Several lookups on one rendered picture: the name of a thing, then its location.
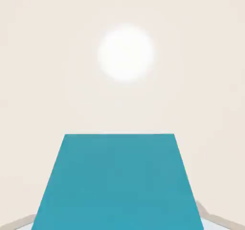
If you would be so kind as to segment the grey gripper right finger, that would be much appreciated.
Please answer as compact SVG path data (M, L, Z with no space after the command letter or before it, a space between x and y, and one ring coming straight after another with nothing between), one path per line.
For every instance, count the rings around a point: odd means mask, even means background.
M210 214L205 207L196 200L196 205L203 223L204 230L245 230L245 226Z

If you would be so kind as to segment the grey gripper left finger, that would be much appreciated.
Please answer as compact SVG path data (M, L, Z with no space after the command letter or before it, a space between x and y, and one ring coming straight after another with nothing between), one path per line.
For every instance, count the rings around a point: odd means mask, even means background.
M0 230L31 230L35 214L7 223L0 227Z

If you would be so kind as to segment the small teal cube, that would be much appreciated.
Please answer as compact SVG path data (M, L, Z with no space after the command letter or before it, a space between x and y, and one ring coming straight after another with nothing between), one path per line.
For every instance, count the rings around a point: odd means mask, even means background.
M173 134L69 134L32 230L204 228Z

